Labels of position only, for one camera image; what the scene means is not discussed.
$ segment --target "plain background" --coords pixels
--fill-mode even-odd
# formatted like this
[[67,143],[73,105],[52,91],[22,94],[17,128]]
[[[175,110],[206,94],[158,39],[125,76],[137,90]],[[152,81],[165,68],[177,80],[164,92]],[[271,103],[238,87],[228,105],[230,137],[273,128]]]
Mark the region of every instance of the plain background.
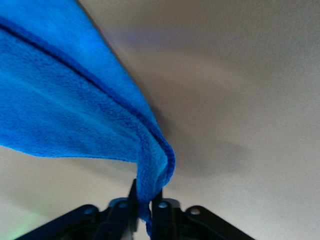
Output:
[[[320,237],[317,0],[80,0],[177,157],[164,195],[257,240]],[[0,239],[125,197],[134,164],[0,148]],[[148,239],[142,224],[136,239]]]

